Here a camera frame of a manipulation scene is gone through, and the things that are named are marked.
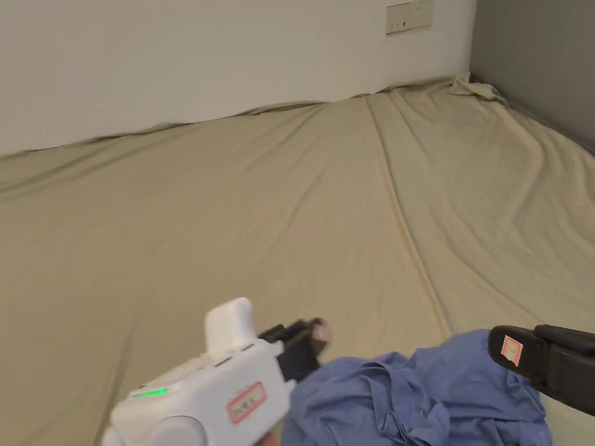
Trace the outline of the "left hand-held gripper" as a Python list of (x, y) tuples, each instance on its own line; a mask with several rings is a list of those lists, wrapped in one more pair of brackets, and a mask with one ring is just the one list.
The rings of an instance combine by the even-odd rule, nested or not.
[(286, 416), (296, 385), (332, 339), (324, 319), (256, 333), (241, 297), (205, 317), (206, 351), (131, 391), (103, 445), (255, 445)]

